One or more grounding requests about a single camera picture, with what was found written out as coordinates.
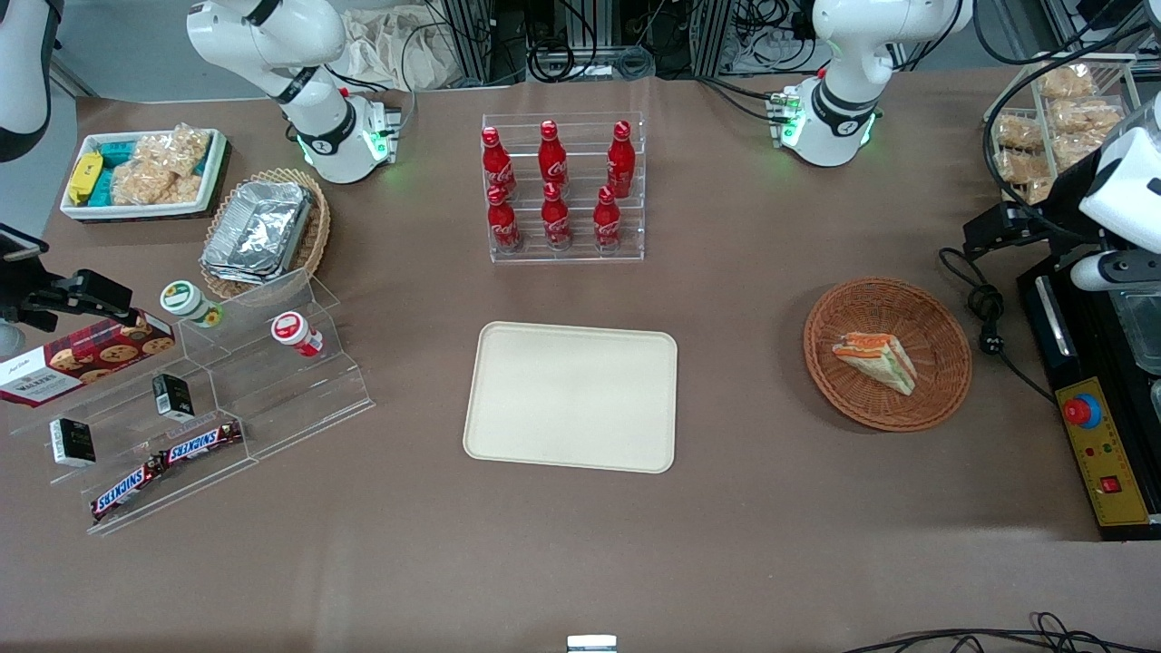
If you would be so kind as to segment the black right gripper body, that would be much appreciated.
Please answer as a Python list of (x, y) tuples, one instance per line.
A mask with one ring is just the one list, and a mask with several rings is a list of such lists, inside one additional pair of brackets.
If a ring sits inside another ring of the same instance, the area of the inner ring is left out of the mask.
[(1, 261), (1, 318), (12, 324), (12, 308), (24, 304), (34, 293), (49, 289), (58, 274), (46, 271), (41, 261)]

